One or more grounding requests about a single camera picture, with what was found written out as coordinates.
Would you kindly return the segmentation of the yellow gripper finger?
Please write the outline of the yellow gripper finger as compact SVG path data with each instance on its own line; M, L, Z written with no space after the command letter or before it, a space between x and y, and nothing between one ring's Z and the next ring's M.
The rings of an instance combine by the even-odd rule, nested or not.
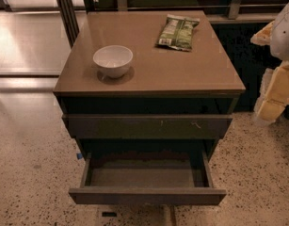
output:
M274 122L288 105L289 61L283 61L275 70L265 70L254 113L258 120Z
M251 37L250 42L260 46L269 45L273 24L274 22L270 22L257 33L255 33Z

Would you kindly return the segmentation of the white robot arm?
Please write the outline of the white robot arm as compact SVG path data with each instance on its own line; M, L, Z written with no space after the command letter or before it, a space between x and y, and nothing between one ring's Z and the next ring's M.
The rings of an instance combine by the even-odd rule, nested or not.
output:
M265 70L260 97L254 107L257 120L273 123L289 105L289 2L274 21L251 37L250 42L268 45L270 54L281 61L275 70Z

